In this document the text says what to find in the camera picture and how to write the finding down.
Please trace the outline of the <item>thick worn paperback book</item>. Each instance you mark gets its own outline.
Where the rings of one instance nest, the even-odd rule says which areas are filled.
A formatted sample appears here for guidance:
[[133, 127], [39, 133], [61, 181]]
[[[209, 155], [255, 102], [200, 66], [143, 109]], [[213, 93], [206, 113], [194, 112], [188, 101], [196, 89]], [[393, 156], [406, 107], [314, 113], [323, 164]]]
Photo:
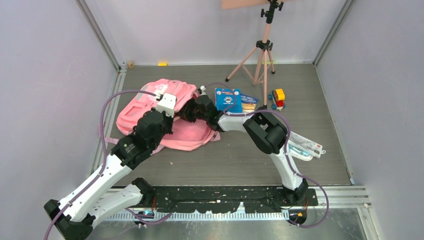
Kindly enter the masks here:
[[215, 88], [215, 106], [219, 111], [224, 111], [226, 108], [230, 113], [242, 113], [241, 90], [235, 88]]

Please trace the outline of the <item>pink student backpack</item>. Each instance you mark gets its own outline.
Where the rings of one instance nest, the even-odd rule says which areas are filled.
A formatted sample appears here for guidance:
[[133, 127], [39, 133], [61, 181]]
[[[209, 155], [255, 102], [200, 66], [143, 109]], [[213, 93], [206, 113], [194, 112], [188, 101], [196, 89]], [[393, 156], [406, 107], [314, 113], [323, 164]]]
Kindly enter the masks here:
[[[191, 98], [199, 96], [195, 85], [165, 78], [149, 82], [141, 90], [154, 94], [167, 93], [176, 96], [174, 108], [176, 111], [179, 111]], [[119, 113], [115, 121], [118, 130], [124, 135], [128, 135], [137, 124], [139, 118], [156, 105], [157, 101], [154, 96], [138, 93]], [[158, 153], [163, 148], [193, 151], [208, 142], [215, 142], [221, 139], [220, 133], [209, 128], [204, 120], [188, 122], [176, 118], [173, 122], [172, 131], [173, 134], [167, 134], [163, 137], [160, 145], [152, 152], [153, 154]]]

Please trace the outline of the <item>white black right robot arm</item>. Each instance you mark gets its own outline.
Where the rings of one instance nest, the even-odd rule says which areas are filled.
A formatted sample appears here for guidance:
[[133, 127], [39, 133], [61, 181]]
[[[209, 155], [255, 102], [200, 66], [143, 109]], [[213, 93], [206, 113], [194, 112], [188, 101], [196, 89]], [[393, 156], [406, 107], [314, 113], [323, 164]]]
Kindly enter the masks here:
[[282, 123], [284, 117], [277, 119], [281, 114], [265, 107], [250, 113], [233, 113], [229, 107], [219, 110], [204, 87], [198, 92], [200, 95], [188, 100], [176, 115], [187, 122], [203, 120], [214, 131], [247, 133], [255, 146], [272, 159], [281, 177], [283, 199], [291, 205], [299, 205], [306, 197], [309, 184], [289, 154], [291, 130]]

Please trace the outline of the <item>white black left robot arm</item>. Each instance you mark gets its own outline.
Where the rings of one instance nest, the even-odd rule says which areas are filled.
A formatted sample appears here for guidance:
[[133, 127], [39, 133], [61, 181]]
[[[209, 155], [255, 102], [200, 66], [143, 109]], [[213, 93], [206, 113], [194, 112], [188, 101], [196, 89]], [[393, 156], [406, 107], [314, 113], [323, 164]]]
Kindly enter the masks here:
[[152, 204], [155, 191], [143, 178], [135, 179], [106, 198], [103, 195], [147, 160], [163, 137], [172, 133], [177, 97], [156, 93], [154, 98], [156, 106], [138, 120], [133, 133], [119, 139], [110, 153], [103, 153], [103, 163], [96, 171], [69, 195], [60, 200], [51, 199], [44, 205], [51, 220], [45, 240], [52, 228], [66, 240], [85, 240], [104, 219], [137, 204], [141, 207]]

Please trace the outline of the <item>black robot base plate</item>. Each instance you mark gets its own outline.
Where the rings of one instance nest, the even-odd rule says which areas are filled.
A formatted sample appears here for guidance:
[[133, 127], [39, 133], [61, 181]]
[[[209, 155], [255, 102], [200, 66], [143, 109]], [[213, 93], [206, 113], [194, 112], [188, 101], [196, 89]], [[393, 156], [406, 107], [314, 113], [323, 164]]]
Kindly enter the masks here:
[[277, 213], [318, 205], [312, 188], [296, 199], [281, 186], [155, 186], [137, 206], [160, 213]]

